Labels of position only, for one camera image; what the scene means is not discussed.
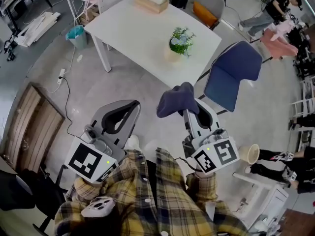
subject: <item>plastic bag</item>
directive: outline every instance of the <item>plastic bag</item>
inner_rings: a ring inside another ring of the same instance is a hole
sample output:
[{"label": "plastic bag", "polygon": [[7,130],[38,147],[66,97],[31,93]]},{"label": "plastic bag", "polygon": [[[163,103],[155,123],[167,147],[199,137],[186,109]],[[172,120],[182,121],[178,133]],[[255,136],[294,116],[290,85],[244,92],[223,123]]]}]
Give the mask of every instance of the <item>plastic bag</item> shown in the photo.
[{"label": "plastic bag", "polygon": [[65,39],[75,39],[78,36],[81,36],[84,32],[84,27],[83,26],[75,26],[73,27],[66,35]]}]

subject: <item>yellow plaid shirt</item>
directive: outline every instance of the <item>yellow plaid shirt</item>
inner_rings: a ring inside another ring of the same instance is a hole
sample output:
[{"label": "yellow plaid shirt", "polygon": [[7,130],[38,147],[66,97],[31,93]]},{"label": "yellow plaid shirt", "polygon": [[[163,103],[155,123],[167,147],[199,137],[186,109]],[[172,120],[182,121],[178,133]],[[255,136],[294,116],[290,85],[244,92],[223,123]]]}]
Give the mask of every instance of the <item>yellow plaid shirt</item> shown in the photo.
[{"label": "yellow plaid shirt", "polygon": [[[123,222],[122,235],[156,236],[216,236],[229,233],[247,236],[242,222],[229,211],[223,201],[217,201],[216,177],[187,176],[185,186],[182,171],[165,150],[157,149],[157,205],[155,205],[148,177],[145,157],[138,151],[128,151],[102,187],[93,187],[78,177],[67,193],[67,202],[55,217],[55,234],[67,235],[84,221],[81,211],[95,197],[107,195],[114,199],[119,212],[131,204],[134,211]],[[213,221],[205,212],[207,201],[216,202]]]}]

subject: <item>navy cloth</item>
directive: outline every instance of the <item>navy cloth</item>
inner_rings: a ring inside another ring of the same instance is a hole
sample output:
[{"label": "navy cloth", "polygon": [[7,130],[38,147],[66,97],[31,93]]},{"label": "navy cloth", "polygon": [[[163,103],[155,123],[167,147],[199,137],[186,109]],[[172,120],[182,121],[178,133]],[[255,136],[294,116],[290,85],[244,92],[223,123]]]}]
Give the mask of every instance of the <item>navy cloth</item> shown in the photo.
[{"label": "navy cloth", "polygon": [[199,107],[193,94],[193,86],[184,82],[175,86],[172,90],[164,92],[157,107],[157,117],[164,118],[175,112],[182,112],[188,109],[199,114]]}]

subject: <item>green plant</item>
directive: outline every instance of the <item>green plant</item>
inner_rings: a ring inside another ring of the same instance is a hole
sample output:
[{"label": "green plant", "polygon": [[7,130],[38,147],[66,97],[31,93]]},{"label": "green plant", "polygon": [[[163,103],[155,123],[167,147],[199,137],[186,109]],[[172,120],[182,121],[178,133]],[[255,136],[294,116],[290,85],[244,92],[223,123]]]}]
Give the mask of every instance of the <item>green plant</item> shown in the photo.
[{"label": "green plant", "polygon": [[169,47],[172,51],[178,54],[182,54],[189,57],[189,49],[192,46],[192,38],[195,34],[188,35],[188,28],[176,27],[173,31],[173,35],[169,40]]}]

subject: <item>robotic arm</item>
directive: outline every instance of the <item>robotic arm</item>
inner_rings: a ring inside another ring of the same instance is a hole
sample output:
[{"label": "robotic arm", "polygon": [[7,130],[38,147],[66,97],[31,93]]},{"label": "robotic arm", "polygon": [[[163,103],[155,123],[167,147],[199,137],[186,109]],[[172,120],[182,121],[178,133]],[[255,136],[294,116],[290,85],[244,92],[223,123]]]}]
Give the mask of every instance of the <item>robotic arm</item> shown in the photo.
[{"label": "robotic arm", "polygon": [[[235,142],[220,127],[217,114],[195,99],[198,115],[184,110],[189,135],[183,141],[185,157],[194,158],[207,175],[239,160]],[[101,107],[75,137],[65,165],[90,183],[102,183],[126,156],[123,150],[140,114],[136,100],[116,101]]]}]

